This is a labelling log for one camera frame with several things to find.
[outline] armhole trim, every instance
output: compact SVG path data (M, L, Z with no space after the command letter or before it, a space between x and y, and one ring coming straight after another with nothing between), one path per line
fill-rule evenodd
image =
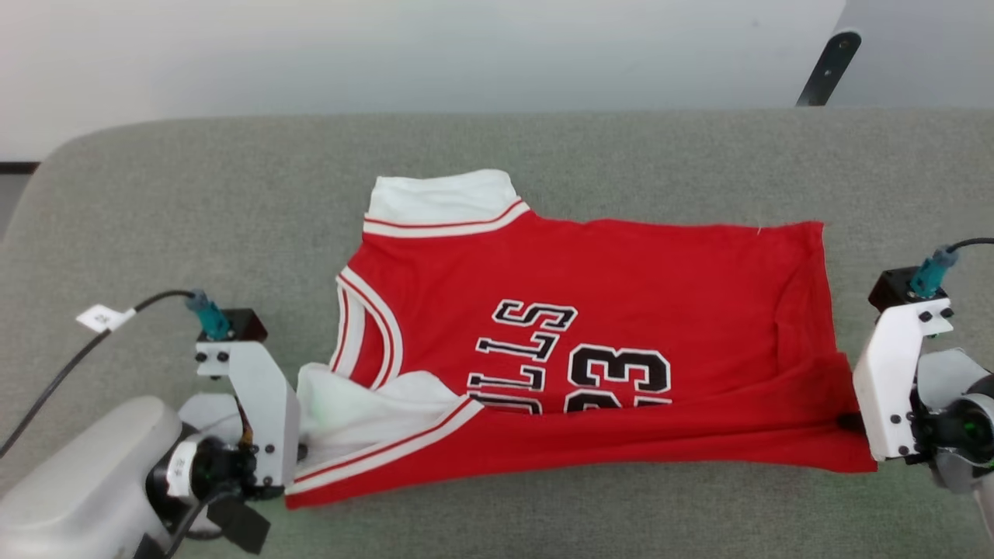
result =
M381 335L383 335L383 364L380 366L380 372L377 374L376 380L370 386L370 390L376 390L401 374L401 365L404 359L404 340L401 336L401 327L386 302L350 268L346 267L338 275L337 281L339 287L344 292L344 297L340 300L346 301L345 304L348 305L349 314L363 315L363 311L365 311L366 314L373 317L377 327L380 329ZM359 324L358 336L354 336L352 333L352 319L347 320L345 342L342 343L342 337L339 337L339 349L336 349L335 357L339 358L340 367L349 364L346 358L351 348L355 348L355 359L358 359L359 349L362 348L362 330L365 328L365 322ZM356 339L358 342L353 343L349 341L350 338ZM355 367L355 359L351 362L351 367ZM337 369L334 369L334 359L332 360L332 364L333 370L338 372Z
M338 345L331 355L331 372L349 378L359 361L366 331L366 310L359 298L339 284L338 294Z

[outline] jersey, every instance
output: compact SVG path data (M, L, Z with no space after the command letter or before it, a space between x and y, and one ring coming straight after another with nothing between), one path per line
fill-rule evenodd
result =
M577 223L502 171L381 177L331 366L301 371L287 504L620 461L874 470L837 424L858 407L821 232Z

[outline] red and white striped trim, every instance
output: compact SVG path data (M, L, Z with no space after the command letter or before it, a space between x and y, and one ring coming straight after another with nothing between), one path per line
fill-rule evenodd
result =
M331 355L331 371L349 378L363 347L366 311L360 299L346 292L341 285L335 290L338 294L338 344Z
M420 451L454 433L482 409L482 404L463 396L452 410L443 414L437 422L423 431L399 441L379 443L320 466L299 471L293 485L286 489L286 494L293 495L316 489L385 466Z
M514 222L522 215L528 213L530 208L520 197L507 207L497 217L486 221L468 221L460 223L438 223L438 224L400 224L378 220L366 214L366 222L363 224L363 233L381 235L384 237L400 237L407 239L421 239L430 237L458 237L462 235L474 235L477 233L487 233L497 231Z
M346 301L359 303L358 305L349 304L349 315L363 314L362 311L365 309L366 313L373 317L373 320L380 328L380 333L383 335L383 364L380 366L380 372L377 374L376 381L370 386L370 390L376 390L401 374L401 364L404 358L404 340L401 337L401 327L397 323L397 318L390 310L390 307L387 306L368 283L351 269L346 268L338 275L338 284L345 293ZM351 362L351 367L355 367L355 359L358 359L359 350L362 348L363 329L365 326L365 321L360 323L358 318L350 318L345 322L343 331L339 334L338 338L339 348L335 350L335 357L339 358L339 367L350 365L346 361L346 357L350 356L350 351L355 351L355 356ZM340 373L334 367L334 358L332 360L332 370L343 376L352 374L351 368L348 369L347 373Z

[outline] white bracket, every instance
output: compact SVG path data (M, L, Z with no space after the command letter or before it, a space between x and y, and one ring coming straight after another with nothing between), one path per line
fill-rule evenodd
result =
M853 385L874 460L917 454L908 421L911 387L921 340L952 331L952 324L941 315L947 308L949 299L941 298L884 310L860 355ZM919 318L925 312L929 320Z
M205 377L228 377L252 431L255 485L289 487L297 462L300 406L283 372L256 341L203 341L207 359L197 368Z

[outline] jersey neckline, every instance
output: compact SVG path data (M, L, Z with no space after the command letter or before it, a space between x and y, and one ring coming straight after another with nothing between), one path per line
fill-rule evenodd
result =
M530 211L531 208L529 208L528 204L520 197L516 197L497 217L489 220L438 224L401 224L377 219L370 214L366 214L363 223L363 233L401 239L462 237L503 229Z

